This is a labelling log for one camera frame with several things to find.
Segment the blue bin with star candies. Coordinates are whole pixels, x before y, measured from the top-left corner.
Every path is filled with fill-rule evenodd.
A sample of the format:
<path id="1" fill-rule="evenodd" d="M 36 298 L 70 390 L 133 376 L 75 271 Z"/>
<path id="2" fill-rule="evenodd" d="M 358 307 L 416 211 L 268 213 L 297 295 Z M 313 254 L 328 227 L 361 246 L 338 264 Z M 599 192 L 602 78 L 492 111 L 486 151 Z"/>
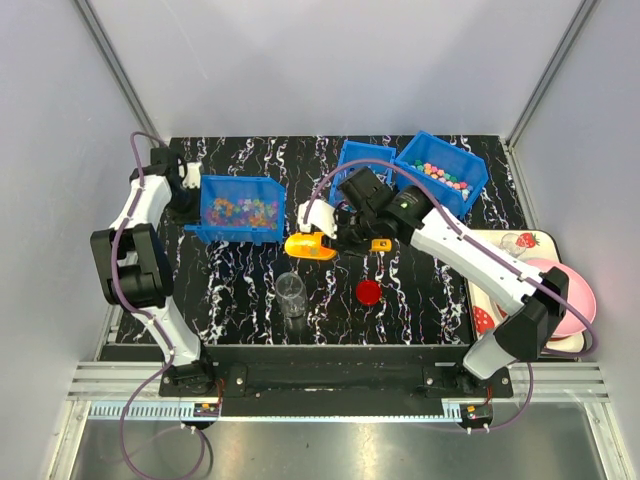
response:
<path id="1" fill-rule="evenodd" d="M 285 205 L 286 189 L 272 178 L 204 175 L 200 220 L 184 229 L 205 244 L 281 243 Z"/>

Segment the yellow plastic scoop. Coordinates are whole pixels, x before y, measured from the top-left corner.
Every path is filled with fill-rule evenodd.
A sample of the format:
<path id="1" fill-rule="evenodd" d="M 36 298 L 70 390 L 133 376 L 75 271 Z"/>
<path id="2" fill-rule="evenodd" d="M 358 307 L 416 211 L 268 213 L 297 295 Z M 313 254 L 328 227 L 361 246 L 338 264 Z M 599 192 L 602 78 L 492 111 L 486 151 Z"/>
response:
<path id="1" fill-rule="evenodd" d="M 329 261 L 338 255 L 364 257 L 369 253 L 390 252 L 393 242 L 389 239 L 374 239 L 363 244 L 347 244 L 332 239 L 322 232 L 296 233 L 284 244 L 287 255 L 293 258 Z"/>

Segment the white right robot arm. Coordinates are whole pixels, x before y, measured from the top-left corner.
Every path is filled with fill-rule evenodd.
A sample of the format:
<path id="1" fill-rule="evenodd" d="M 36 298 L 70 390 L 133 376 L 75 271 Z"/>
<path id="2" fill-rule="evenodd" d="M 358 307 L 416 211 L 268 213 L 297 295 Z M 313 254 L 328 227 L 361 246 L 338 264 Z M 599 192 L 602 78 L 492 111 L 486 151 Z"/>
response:
<path id="1" fill-rule="evenodd" d="M 558 267 L 543 272 L 476 236 L 422 185 L 395 191 L 366 166 L 352 163 L 338 188 L 355 210 L 341 236 L 391 238 L 452 267 L 488 294 L 506 313 L 482 334 L 454 371 L 466 396 L 486 389 L 509 364 L 535 361 L 563 320 L 569 277 Z"/>

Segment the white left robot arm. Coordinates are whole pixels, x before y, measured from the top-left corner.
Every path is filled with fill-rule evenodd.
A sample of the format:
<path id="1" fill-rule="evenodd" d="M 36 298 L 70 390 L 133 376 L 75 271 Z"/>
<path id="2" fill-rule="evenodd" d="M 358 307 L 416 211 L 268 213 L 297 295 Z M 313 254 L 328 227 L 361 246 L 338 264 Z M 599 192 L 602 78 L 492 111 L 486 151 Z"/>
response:
<path id="1" fill-rule="evenodd" d="M 150 164 L 137 165 L 130 175 L 130 193 L 116 220 L 90 237 L 106 301 L 129 312 L 156 341 L 163 383 L 196 396 L 214 388 L 216 372 L 174 301 L 173 270 L 157 227 L 163 215 L 182 226 L 200 219 L 200 180 L 199 163 L 165 144 L 153 148 Z"/>

